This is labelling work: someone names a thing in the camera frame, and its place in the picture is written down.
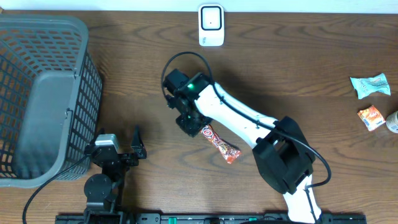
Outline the orange tissue packet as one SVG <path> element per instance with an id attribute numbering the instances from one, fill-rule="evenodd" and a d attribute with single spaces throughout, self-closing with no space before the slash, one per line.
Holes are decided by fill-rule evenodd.
<path id="1" fill-rule="evenodd" d="M 386 122 L 380 111 L 374 105 L 364 110 L 359 110 L 358 116 L 361 118 L 361 121 L 365 124 L 368 131 L 374 131 Z"/>

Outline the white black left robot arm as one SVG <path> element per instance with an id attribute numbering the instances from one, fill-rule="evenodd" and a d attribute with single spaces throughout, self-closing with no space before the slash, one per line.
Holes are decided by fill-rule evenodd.
<path id="1" fill-rule="evenodd" d="M 139 127 L 134 128 L 132 152 L 119 152 L 115 134 L 106 134 L 100 129 L 84 153 L 90 161 L 101 168 L 100 174 L 92 175 L 85 183 L 86 208 L 83 223 L 135 223 L 134 215 L 121 208 L 126 172 L 147 158 Z"/>

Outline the red chocolate bar wrapper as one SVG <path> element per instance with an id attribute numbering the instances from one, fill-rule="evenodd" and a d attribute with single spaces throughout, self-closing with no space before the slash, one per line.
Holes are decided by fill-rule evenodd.
<path id="1" fill-rule="evenodd" d="M 202 128 L 201 133 L 215 148 L 217 148 L 217 150 L 219 150 L 228 164 L 232 164 L 241 155 L 241 151 L 221 139 L 211 125 L 208 124 Z"/>

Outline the teal snack packet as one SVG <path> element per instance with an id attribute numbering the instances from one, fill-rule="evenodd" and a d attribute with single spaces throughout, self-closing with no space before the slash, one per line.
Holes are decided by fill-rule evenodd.
<path id="1" fill-rule="evenodd" d="M 350 78 L 353 88 L 357 92 L 358 99 L 361 100 L 372 93 L 383 93 L 385 95 L 391 95 L 391 89 L 387 82 L 387 78 L 384 73 L 376 75 L 371 78 Z"/>

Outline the green lid jar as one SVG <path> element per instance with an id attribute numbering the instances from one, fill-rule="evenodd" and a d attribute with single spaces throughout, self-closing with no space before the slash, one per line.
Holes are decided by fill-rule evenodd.
<path id="1" fill-rule="evenodd" d="M 386 118 L 386 126 L 388 130 L 393 133 L 398 133 L 398 119 L 397 119 L 398 111 L 393 112 Z"/>

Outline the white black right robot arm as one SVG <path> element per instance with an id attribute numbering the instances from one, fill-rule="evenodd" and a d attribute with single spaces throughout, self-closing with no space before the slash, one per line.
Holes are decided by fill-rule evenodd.
<path id="1" fill-rule="evenodd" d="M 293 119 L 279 121 L 254 111 L 202 72 L 190 78 L 172 70 L 162 78 L 162 87 L 169 107 L 180 112 L 176 123 L 184 133 L 214 138 L 210 123 L 221 123 L 250 146 L 261 177 L 283 195 L 291 221 L 320 221 L 322 212 L 309 187 L 315 155 Z"/>

